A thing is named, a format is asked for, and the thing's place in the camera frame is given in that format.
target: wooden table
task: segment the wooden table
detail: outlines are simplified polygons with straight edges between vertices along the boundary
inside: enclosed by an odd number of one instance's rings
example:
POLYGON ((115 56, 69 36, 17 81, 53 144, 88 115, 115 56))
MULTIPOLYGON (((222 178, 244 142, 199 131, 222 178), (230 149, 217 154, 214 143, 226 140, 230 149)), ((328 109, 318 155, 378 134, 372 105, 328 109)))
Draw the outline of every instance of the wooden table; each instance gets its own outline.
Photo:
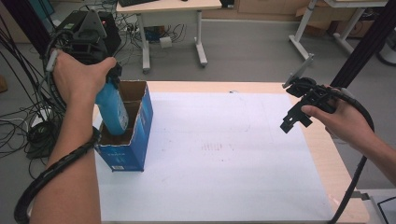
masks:
MULTIPOLYGON (((300 22, 300 26, 295 35, 289 35, 289 39, 291 43, 300 51, 305 59, 309 57, 309 53, 305 50, 303 45, 300 43, 301 37, 303 35, 304 29, 309 22, 312 12, 315 9, 315 5, 318 0, 311 0, 308 5, 308 8, 303 15, 303 18, 300 22)), ((331 7, 356 7, 357 10, 355 14, 352 16, 350 21, 348 22, 346 29, 341 34, 333 34, 337 43, 339 43, 343 48, 346 49, 349 53, 353 51, 353 48, 346 42, 347 36, 352 31, 356 22, 359 20, 364 10, 367 7, 383 7, 388 1, 387 0, 325 0, 327 4, 331 7)))
POLYGON ((207 65, 204 47, 201 42, 202 10, 216 9, 221 7, 219 0, 159 0, 141 5, 121 7, 117 4, 119 13, 137 15, 140 35, 142 37, 143 50, 143 73, 150 69, 149 42, 146 39, 144 27, 159 26, 165 24, 197 23, 197 36, 195 46, 198 51, 201 66, 207 65))
MULTIPOLYGON (((230 92, 241 93, 285 93, 281 83, 259 82, 162 82, 150 81, 150 92, 230 92)), ((293 104, 299 99, 291 96, 293 104)), ((332 210, 338 208, 350 183, 347 168, 330 135, 321 122, 313 119, 308 128, 302 126, 306 143, 310 149, 322 184, 327 192, 332 210)), ((338 223, 366 223, 369 214, 361 199, 351 199, 338 223)))

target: table leg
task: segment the table leg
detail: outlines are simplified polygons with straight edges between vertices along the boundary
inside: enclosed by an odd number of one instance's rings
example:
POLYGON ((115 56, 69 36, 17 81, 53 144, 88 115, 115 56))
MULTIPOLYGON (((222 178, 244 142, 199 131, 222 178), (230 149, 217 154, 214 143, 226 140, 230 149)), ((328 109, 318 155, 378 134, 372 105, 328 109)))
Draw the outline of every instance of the table leg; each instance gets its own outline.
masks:
POLYGON ((340 44, 344 49, 351 54, 353 51, 353 48, 347 43, 346 39, 349 33, 352 31, 353 27, 355 26, 356 22, 358 22, 359 18, 361 17, 361 14, 363 14, 365 8, 360 7, 356 10, 355 14, 353 14, 352 18, 350 21, 347 23, 346 29, 343 31, 343 33, 338 34, 334 33, 333 36, 335 37, 335 40, 337 41, 338 44, 340 44))
POLYGON ((309 53, 305 50, 303 45, 300 44, 300 39, 303 36, 303 32, 305 30, 306 25, 308 24, 309 18, 311 17, 312 12, 314 11, 315 4, 318 0, 311 0, 306 9, 303 18, 301 19, 300 26, 296 32, 296 35, 289 35, 289 39, 291 43, 297 48, 298 51, 303 55, 305 59, 309 58, 309 53))
POLYGON ((207 59, 204 52, 204 47, 201 42, 201 28, 202 28, 202 11, 197 11, 197 36, 195 37, 195 46, 198 51, 199 61, 203 67, 207 65, 207 59))
POLYGON ((142 38, 143 73, 146 74, 149 71, 149 42, 146 40, 142 15, 139 13, 136 17, 139 22, 140 36, 142 38))

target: blue bottle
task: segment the blue bottle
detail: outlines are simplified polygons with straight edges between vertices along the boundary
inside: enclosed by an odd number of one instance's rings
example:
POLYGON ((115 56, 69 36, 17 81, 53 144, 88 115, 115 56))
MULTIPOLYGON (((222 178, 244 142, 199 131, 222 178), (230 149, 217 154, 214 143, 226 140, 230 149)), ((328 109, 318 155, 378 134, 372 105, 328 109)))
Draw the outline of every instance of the blue bottle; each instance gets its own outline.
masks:
POLYGON ((96 95, 95 103, 99 107, 103 122, 112 135, 125 133, 128 126, 128 114, 121 100, 119 91, 111 83, 105 86, 96 95))

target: gray floor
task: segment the gray floor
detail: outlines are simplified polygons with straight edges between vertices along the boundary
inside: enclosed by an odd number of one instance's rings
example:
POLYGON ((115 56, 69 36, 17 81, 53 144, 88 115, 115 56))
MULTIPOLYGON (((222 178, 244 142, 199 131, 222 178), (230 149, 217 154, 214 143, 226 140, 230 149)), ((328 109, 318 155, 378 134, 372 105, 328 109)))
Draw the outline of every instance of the gray floor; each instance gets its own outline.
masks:
MULTIPOLYGON (((70 8, 79 8, 73 4, 55 6, 57 15, 67 15, 70 8)), ((204 21, 203 44, 208 59, 208 66, 203 68, 198 62, 198 55, 193 38, 196 26, 188 25, 183 41, 172 48, 161 49, 151 45, 151 70, 142 73, 141 52, 127 45, 117 55, 123 65, 122 79, 175 80, 175 81, 236 81, 236 82, 284 82, 289 73, 304 61, 288 35, 297 30, 296 22, 273 21, 204 21)), ((348 40, 357 45, 359 40, 348 40)), ((315 60, 305 75, 318 83, 330 83, 340 70, 348 55, 329 36, 314 37, 305 35, 303 45, 309 52, 315 53, 315 60)), ((31 45, 19 45, 22 53, 41 69, 38 54, 31 45)), ((12 62, 14 68, 23 76, 21 69, 12 62)), ((29 106, 26 94, 12 75, 4 60, 0 60, 1 75, 7 80, 9 90, 0 93, 0 115, 29 106)), ((349 89, 370 111, 376 132, 393 147, 396 147, 394 134, 396 124, 394 114, 396 104, 396 67, 382 64, 376 57, 362 69, 349 89)), ((6 130, 0 126, 3 134, 6 130)), ((20 138, 13 139, 18 144, 20 138)), ((350 149, 340 140, 334 140, 346 168, 353 174, 361 155, 350 149)), ((16 200, 31 182, 28 175, 29 161, 22 151, 0 160, 0 222, 12 223, 12 213, 16 200)), ((34 163, 37 170, 42 169, 39 162, 34 163)), ((358 189, 390 189, 394 186, 370 163, 366 165, 358 184, 358 189)))

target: hand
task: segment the hand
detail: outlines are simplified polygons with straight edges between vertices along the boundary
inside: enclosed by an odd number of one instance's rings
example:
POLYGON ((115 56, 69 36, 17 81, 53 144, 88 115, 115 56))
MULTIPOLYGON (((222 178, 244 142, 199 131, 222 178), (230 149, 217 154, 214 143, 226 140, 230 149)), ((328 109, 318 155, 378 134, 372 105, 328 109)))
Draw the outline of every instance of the hand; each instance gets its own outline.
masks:
POLYGON ((106 82, 108 70, 116 65, 116 59, 106 58, 100 63, 85 65, 61 50, 54 68, 53 76, 64 102, 72 100, 94 101, 96 94, 106 82))
POLYGON ((356 149, 362 148, 368 141, 375 138, 366 119, 355 107, 340 99, 335 100, 334 105, 336 110, 333 114, 326 113, 312 105, 304 105, 302 111, 320 120, 332 134, 356 149))

